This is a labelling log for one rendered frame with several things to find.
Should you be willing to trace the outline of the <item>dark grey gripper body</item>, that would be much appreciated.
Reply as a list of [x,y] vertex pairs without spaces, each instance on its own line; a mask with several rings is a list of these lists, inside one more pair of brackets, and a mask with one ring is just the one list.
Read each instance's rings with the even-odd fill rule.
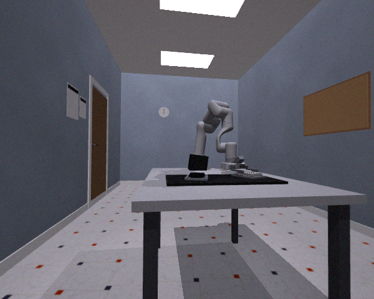
[[[240,163],[240,164],[245,165],[245,163]],[[232,162],[221,163],[221,169],[231,169],[231,165],[236,165],[236,168],[234,169],[244,169],[244,168],[239,167],[240,164],[232,163]]]

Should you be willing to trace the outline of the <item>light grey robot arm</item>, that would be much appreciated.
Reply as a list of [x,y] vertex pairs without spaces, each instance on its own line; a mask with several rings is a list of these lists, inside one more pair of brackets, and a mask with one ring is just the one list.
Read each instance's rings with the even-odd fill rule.
[[203,121],[197,123],[196,126],[196,143],[194,148],[195,155],[204,155],[206,145],[206,134],[213,133],[215,129],[222,124],[222,129],[216,137],[216,150],[218,153],[225,153],[225,162],[240,164],[245,158],[237,157],[237,144],[233,142],[220,143],[223,134],[233,130],[233,111],[229,109],[229,105],[225,102],[211,100],[208,103],[208,111]]

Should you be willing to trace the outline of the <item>grey rectangular frame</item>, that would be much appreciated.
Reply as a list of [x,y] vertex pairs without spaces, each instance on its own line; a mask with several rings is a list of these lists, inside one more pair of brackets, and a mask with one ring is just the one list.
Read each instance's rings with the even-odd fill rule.
[[204,175],[204,178],[190,178],[189,174],[185,177],[185,181],[207,181],[208,175]]

